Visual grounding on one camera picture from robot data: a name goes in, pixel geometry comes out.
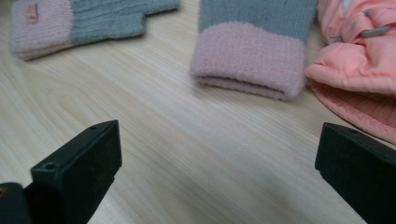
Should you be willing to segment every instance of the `wooden table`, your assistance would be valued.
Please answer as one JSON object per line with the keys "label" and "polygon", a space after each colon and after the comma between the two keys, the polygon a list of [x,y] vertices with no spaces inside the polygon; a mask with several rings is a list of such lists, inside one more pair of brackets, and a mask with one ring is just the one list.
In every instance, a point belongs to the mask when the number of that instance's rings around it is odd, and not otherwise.
{"label": "wooden table", "polygon": [[[314,162],[323,122],[350,127],[304,90],[292,102],[189,76],[199,1],[151,16],[144,35],[31,62],[8,51],[0,2],[0,182],[89,126],[120,122],[123,165],[90,223],[364,223]],[[311,63],[323,43],[314,24]]]}

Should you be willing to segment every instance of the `gray knit fabric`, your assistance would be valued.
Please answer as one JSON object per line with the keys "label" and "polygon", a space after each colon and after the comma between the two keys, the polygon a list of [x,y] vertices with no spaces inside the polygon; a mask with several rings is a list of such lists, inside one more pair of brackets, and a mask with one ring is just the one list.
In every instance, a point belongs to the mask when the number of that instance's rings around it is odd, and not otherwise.
{"label": "gray knit fabric", "polygon": [[199,30],[221,22],[251,23],[306,42],[318,0],[201,0]]}
{"label": "gray knit fabric", "polygon": [[178,7],[178,0],[70,0],[74,45],[141,35],[145,15]]}

